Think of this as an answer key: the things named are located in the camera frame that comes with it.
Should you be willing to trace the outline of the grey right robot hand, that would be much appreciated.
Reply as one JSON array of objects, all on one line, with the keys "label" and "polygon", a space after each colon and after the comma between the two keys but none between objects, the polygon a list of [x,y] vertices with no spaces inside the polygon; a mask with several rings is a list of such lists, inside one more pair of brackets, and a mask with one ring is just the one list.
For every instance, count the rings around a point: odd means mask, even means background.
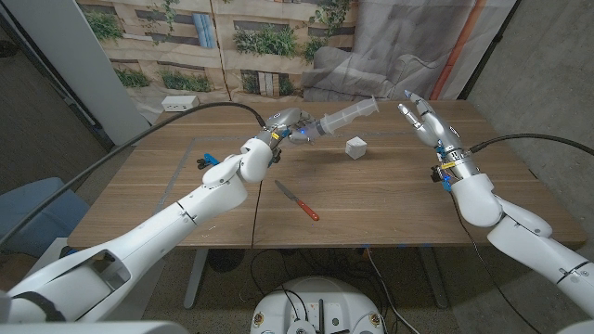
[{"label": "grey right robot hand", "polygon": [[432,167],[432,180],[441,182],[445,190],[451,185],[467,177],[479,174],[480,171],[464,148],[457,131],[443,120],[421,96],[405,90],[405,96],[416,106],[421,120],[404,104],[399,104],[400,113],[413,126],[422,143],[433,148],[439,164]]}]

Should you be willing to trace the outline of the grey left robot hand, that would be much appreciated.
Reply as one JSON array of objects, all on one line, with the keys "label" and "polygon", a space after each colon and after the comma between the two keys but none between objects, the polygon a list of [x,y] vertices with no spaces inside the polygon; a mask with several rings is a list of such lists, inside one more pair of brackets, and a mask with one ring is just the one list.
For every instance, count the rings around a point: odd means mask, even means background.
[{"label": "grey left robot hand", "polygon": [[288,108],[277,112],[265,121],[263,130],[256,136],[270,148],[311,144],[317,131],[316,118],[299,108]]}]

